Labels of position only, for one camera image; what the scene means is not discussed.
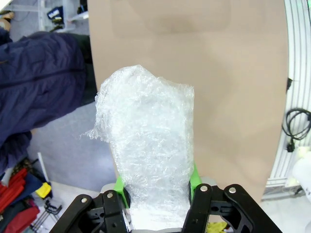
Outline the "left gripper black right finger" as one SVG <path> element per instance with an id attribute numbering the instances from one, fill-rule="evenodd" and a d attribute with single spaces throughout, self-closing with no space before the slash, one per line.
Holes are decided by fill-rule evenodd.
<path id="1" fill-rule="evenodd" d="M 203 183 L 196 166 L 189 181 L 190 208 L 185 233 L 206 233 L 210 215 L 220 216 L 235 233 L 278 233 L 279 227 L 239 184 L 224 189 Z"/>

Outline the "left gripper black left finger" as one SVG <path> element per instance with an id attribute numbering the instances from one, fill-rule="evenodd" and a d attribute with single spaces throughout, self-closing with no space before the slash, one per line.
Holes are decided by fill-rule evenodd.
<path id="1" fill-rule="evenodd" d="M 103 186 L 92 198 L 78 195 L 62 214 L 52 233 L 129 233 L 131 220 L 126 216 L 130 196 L 121 178 Z"/>

